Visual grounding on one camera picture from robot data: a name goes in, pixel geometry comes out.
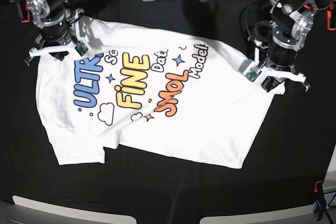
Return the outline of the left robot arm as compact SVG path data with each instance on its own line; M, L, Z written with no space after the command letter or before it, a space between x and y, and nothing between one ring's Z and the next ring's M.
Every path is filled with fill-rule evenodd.
M305 46L317 12L325 10L335 0L270 0L270 20L262 20L248 30L248 40L254 46L254 59L244 70L244 76L266 92L274 91L286 80L310 84L298 72L294 61Z

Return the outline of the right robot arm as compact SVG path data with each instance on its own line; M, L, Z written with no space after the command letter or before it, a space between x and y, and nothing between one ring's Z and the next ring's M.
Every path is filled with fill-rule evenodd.
M91 49L80 35L84 10L68 0L14 0L23 23L32 21L38 28L36 46L29 50L25 64L36 57L51 56L60 61L80 60Z

